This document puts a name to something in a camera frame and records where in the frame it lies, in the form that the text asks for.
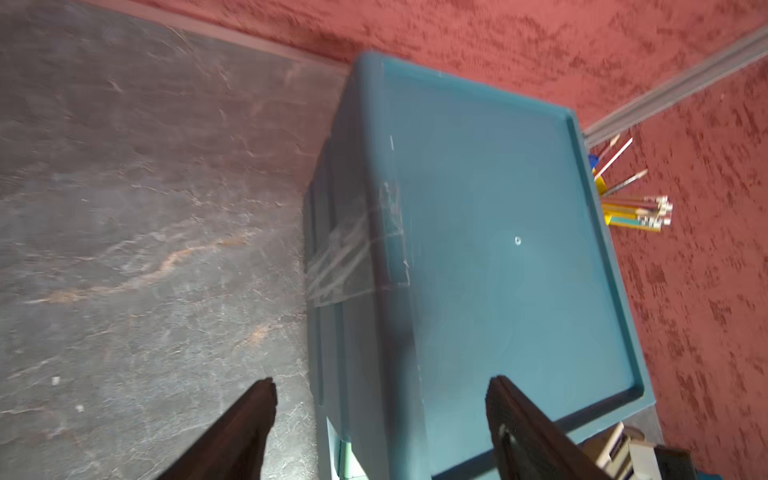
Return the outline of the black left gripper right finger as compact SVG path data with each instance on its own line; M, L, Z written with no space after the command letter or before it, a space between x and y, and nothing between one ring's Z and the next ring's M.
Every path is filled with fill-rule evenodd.
M507 377L490 380L485 405L502 479L608 477Z

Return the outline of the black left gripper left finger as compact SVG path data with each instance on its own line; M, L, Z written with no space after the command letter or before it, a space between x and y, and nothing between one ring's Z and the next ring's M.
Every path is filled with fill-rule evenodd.
M259 479L277 405L273 379L256 381L160 477Z

